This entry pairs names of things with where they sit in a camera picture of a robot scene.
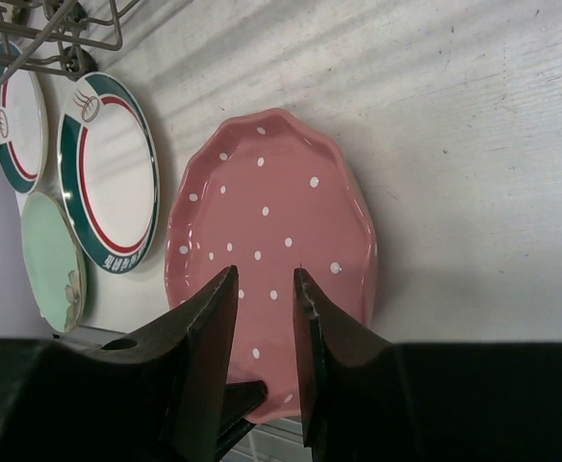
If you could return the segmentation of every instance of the plate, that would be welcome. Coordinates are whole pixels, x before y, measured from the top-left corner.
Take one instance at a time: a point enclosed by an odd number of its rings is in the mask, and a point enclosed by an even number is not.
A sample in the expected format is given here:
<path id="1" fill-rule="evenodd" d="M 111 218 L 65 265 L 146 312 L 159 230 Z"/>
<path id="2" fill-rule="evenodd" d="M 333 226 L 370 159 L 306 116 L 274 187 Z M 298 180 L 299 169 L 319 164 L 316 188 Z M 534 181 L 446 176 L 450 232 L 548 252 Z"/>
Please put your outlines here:
<path id="1" fill-rule="evenodd" d="M 82 248 L 103 270 L 132 270 L 159 214 L 155 147 L 134 96 L 110 75 L 82 77 L 64 103 L 57 150 L 64 206 Z"/>
<path id="2" fill-rule="evenodd" d="M 366 324 L 376 246 L 338 147 L 285 111 L 226 120 L 187 165 L 167 228 L 170 308 L 228 265 L 240 276 L 229 380 L 267 383 L 253 423 L 299 415 L 294 269 Z"/>
<path id="3" fill-rule="evenodd" d="M 14 55 L 20 50 L 10 43 Z M 3 43 L 0 52 L 6 53 Z M 5 67 L 0 66 L 0 75 Z M 38 77 L 17 70 L 0 85 L 0 164 L 12 187 L 29 193 L 38 183 L 48 152 L 48 120 Z"/>
<path id="4" fill-rule="evenodd" d="M 21 217 L 22 251 L 33 295 L 53 329 L 69 332 L 84 312 L 87 273 L 84 257 L 61 206 L 33 192 Z"/>

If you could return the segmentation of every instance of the light green plate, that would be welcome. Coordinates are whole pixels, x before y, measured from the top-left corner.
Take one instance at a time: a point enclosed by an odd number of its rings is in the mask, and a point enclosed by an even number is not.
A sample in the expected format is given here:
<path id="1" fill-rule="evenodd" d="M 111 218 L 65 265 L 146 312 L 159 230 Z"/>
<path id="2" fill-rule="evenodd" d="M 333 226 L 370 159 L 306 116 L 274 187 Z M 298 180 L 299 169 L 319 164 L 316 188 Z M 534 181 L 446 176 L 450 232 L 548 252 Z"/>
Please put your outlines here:
<path id="1" fill-rule="evenodd" d="M 22 211 L 22 250 L 33 295 L 53 329 L 69 332 L 84 311 L 87 273 L 82 250 L 59 204 L 33 192 Z"/>

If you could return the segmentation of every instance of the wire dish rack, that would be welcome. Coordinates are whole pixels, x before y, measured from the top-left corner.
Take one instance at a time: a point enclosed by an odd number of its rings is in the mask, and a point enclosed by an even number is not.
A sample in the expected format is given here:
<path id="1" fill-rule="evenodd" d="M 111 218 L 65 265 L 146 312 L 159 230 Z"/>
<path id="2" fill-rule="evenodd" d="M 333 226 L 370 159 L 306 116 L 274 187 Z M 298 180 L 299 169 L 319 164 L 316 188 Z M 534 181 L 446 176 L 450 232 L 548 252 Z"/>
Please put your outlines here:
<path id="1" fill-rule="evenodd" d="M 97 70 L 97 63 L 82 47 L 119 50 L 123 44 L 120 18 L 139 1 L 131 0 L 119 9 L 115 0 L 98 0 L 95 8 L 104 2 L 110 7 L 111 17 L 103 19 L 89 16 L 77 0 L 0 0 L 0 42 L 4 44 L 0 47 L 0 85 L 7 82 L 18 69 L 62 75 L 72 80 Z M 35 9 L 42 9 L 47 20 L 42 29 L 25 24 L 26 18 Z M 113 32 L 108 41 L 81 37 L 90 24 L 111 27 Z M 23 46 L 22 53 L 12 53 L 9 41 L 19 43 L 25 39 L 29 41 Z M 45 42 L 56 42 L 57 54 L 33 58 L 33 54 Z"/>

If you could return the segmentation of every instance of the white plate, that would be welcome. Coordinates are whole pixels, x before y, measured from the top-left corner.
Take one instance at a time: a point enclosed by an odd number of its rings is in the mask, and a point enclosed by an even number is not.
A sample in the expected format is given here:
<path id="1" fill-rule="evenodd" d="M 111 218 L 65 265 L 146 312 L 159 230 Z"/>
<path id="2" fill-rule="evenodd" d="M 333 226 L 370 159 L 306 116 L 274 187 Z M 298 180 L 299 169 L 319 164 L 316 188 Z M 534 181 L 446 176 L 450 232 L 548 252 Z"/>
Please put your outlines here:
<path id="1" fill-rule="evenodd" d="M 20 50 L 12 43 L 14 55 Z M 0 44 L 0 52 L 5 46 Z M 0 75 L 5 67 L 0 67 Z M 0 164 L 12 187 L 30 193 L 46 164 L 48 120 L 34 72 L 18 70 L 0 86 Z"/>
<path id="2" fill-rule="evenodd" d="M 123 273 L 151 245 L 159 214 L 153 140 L 134 96 L 114 77 L 82 77 L 64 104 L 59 176 L 69 221 L 91 260 Z"/>

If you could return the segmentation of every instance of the white table surface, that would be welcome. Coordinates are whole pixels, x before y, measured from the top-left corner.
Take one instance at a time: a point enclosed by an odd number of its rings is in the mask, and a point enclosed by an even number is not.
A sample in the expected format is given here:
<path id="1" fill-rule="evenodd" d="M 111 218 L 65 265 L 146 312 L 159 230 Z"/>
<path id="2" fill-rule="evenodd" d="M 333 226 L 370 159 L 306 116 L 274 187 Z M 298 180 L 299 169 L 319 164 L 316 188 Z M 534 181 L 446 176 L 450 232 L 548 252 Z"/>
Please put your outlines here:
<path id="1" fill-rule="evenodd" d="M 227 117 L 281 107 L 331 137 L 362 187 L 377 333 L 562 339 L 562 1 L 148 0 L 124 35 L 92 55 L 148 118 L 160 227 L 136 270 L 89 265 L 86 325 L 129 331 L 166 311 L 166 218 L 188 159 Z M 42 186 L 59 197 L 73 84 L 40 80 Z"/>

